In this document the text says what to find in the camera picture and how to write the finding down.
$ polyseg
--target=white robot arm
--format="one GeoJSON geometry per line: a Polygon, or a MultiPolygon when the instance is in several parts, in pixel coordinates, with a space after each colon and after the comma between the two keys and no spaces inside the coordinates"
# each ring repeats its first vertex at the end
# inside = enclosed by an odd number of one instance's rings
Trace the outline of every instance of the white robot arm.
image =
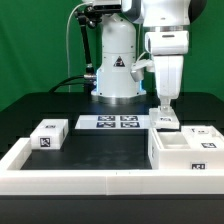
{"type": "Polygon", "coordinates": [[[145,49],[152,60],[136,62],[131,73],[135,81],[140,81],[144,78],[144,67],[155,72],[157,95],[161,101],[158,109],[151,109],[152,124],[156,128],[179,128],[170,102],[177,99],[180,92],[183,55],[188,52],[189,45],[189,33],[184,27],[190,24],[190,3],[191,0],[122,1],[124,14],[132,22],[143,23],[149,29],[145,34],[145,49]]]}

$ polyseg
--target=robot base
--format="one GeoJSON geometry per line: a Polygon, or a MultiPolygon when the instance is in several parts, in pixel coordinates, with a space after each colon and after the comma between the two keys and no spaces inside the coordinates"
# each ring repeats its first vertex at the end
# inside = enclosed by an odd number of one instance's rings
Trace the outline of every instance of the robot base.
{"type": "Polygon", "coordinates": [[[92,100],[108,103],[108,104],[132,104],[137,102],[143,102],[146,99],[146,92],[142,91],[137,96],[133,97],[105,97],[97,95],[95,91],[92,91],[92,100]]]}

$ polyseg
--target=white platform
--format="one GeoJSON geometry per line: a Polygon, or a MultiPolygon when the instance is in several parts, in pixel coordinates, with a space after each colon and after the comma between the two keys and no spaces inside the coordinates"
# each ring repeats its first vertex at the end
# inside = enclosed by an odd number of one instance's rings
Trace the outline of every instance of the white platform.
{"type": "Polygon", "coordinates": [[[224,170],[20,170],[30,152],[21,138],[0,161],[0,195],[224,194],[224,170]]]}

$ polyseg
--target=white container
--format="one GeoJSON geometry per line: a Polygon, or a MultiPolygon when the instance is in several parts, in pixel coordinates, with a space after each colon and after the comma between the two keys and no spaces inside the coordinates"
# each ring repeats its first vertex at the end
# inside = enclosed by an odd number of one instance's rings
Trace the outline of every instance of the white container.
{"type": "Polygon", "coordinates": [[[151,128],[148,155],[153,169],[224,169],[224,137],[212,126],[151,128]]]}

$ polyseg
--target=black tabletop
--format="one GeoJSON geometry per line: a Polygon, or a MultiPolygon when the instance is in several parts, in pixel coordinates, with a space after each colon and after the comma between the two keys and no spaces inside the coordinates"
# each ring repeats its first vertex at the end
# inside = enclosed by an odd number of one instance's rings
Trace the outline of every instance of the black tabletop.
{"type": "MultiPolygon", "coordinates": [[[[70,131],[62,150],[36,151],[23,169],[150,169],[147,130],[74,127],[79,115],[147,115],[158,104],[153,94],[130,105],[93,102],[84,93],[28,94],[0,113],[0,152],[3,156],[18,138],[29,137],[42,119],[64,118],[70,131]]],[[[172,107],[181,125],[213,125],[224,134],[224,102],[215,96],[182,93],[172,107]]],[[[0,196],[0,208],[4,224],[224,222],[223,195],[0,196]]]]}

